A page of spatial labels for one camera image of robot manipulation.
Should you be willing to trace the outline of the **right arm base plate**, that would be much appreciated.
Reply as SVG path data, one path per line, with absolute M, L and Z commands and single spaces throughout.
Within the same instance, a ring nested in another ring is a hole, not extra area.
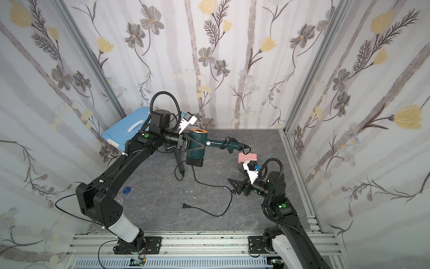
M 265 248 L 263 237 L 260 236 L 249 236 L 247 238 L 248 252 L 252 256 L 258 256 L 260 254 L 267 254 L 268 251 Z

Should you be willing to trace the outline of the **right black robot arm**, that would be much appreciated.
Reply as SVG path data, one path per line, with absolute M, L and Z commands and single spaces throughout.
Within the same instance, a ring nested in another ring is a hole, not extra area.
M 255 160 L 240 163 L 244 180 L 228 179 L 238 195 L 256 193 L 264 198 L 264 216 L 275 223 L 263 233 L 264 248 L 275 253 L 288 269 L 329 269 L 331 266 L 318 252 L 305 232 L 296 209 L 287 198 L 283 164 L 270 158 L 258 165 Z

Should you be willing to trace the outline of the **pink hair dryer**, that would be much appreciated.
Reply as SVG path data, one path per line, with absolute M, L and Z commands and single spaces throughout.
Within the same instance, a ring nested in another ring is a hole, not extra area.
M 248 153 L 244 154 L 243 152 L 240 152 L 238 155 L 238 163 L 245 163 L 247 161 L 257 161 L 258 155 L 255 153 Z

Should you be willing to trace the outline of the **dark green hair dryer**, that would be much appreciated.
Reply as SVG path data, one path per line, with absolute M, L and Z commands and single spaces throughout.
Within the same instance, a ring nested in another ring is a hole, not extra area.
M 185 152 L 187 153 L 186 164 L 192 166 L 193 177 L 198 184 L 208 186 L 228 189 L 231 193 L 235 193 L 232 189 L 227 186 L 211 185 L 207 183 L 202 183 L 197 180 L 195 175 L 194 167 L 202 167 L 204 163 L 204 156 L 206 153 L 206 148 L 217 148 L 220 150 L 227 150 L 230 154 L 234 150 L 237 150 L 243 154 L 248 154 L 251 151 L 251 147 L 247 144 L 237 141 L 233 137 L 226 137 L 223 140 L 214 140 L 208 138 L 208 132 L 201 129 L 191 129 L 187 134 L 185 134 Z

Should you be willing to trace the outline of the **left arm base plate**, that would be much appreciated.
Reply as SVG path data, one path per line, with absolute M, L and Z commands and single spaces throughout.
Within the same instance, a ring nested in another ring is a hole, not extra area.
M 132 243 L 119 239 L 113 251 L 115 254 L 159 254 L 161 245 L 161 236 L 137 237 Z

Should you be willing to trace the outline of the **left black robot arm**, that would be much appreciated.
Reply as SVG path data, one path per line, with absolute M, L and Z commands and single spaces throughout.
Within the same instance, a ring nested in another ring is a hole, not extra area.
M 166 91 L 153 96 L 149 117 L 141 129 L 126 141 L 121 157 L 91 183 L 82 183 L 76 188 L 81 213 L 117 236 L 118 241 L 113 248 L 115 254 L 140 254 L 147 247 L 142 229 L 124 215 L 122 205 L 115 200 L 133 172 L 162 145 L 176 145 L 179 151 L 186 152 L 185 162 L 188 165 L 203 165 L 203 158 L 191 157 L 191 133 L 181 134 L 178 131 L 180 123 L 192 119 L 193 116 L 189 113 L 182 116 L 180 108 L 177 108 L 174 115 L 176 124 L 170 127 L 171 113 L 153 108 L 156 98 L 161 95 L 173 97 Z

